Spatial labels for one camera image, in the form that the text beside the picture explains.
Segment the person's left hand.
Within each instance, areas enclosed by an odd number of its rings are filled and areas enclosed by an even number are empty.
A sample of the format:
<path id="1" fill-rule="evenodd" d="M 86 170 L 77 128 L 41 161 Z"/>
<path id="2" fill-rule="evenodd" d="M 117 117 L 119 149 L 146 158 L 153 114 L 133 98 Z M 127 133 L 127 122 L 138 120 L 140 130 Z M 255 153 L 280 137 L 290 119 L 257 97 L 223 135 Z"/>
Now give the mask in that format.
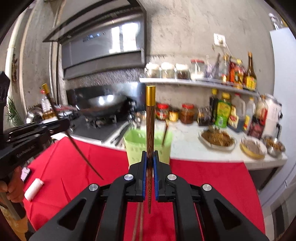
<path id="1" fill-rule="evenodd" d="M 14 170 L 9 184 L 1 181 L 1 193 L 5 193 L 9 201 L 13 203 L 21 203 L 24 199 L 23 186 L 24 183 L 21 179 L 22 168 L 17 167 Z"/>

